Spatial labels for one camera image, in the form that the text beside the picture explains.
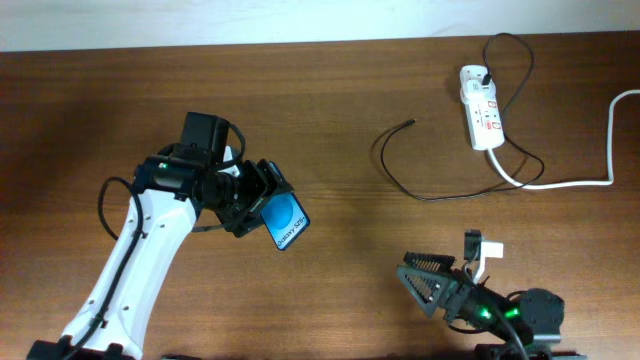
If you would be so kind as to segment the blue Samsung Galaxy smartphone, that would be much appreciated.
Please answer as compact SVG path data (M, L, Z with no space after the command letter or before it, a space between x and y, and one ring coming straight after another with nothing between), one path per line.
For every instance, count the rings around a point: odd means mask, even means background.
M311 225L311 219L304 210L295 192L276 196L261 196L263 203L259 215L279 251L287 250Z

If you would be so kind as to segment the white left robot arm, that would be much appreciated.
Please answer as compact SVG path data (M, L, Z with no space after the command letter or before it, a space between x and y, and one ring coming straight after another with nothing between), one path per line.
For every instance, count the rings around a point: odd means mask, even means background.
M266 227L280 251L311 223L275 163L245 161L229 147L152 155L126 188L125 223L93 290L59 340L35 341L29 358L142 358L165 277L183 241L205 230L196 224L204 210L236 238Z

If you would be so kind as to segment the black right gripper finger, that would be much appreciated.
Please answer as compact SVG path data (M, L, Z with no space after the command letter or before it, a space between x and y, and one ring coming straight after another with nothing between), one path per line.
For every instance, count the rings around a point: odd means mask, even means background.
M398 266L396 275L418 302L422 311L428 317L432 317L447 292L450 276L408 266Z
M403 261L413 269L447 274L451 272L456 258L450 255L407 252L403 257Z

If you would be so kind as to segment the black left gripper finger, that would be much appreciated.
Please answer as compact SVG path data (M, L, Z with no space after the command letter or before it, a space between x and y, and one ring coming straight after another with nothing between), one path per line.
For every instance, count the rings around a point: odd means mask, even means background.
M233 235L241 238L263 225L264 220L260 215L248 214L234 226Z
M275 162L262 159L257 166L266 178L268 196L288 194L294 191L294 187L286 180Z

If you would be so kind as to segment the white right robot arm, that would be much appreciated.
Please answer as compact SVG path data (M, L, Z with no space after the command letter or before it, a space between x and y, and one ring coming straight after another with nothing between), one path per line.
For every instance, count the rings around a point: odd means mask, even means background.
M449 255L408 252L396 275L429 317L441 312L460 334L491 334L498 344L478 344L473 359L584 359L576 351L555 351L561 342L564 300L542 288L506 296L475 283Z

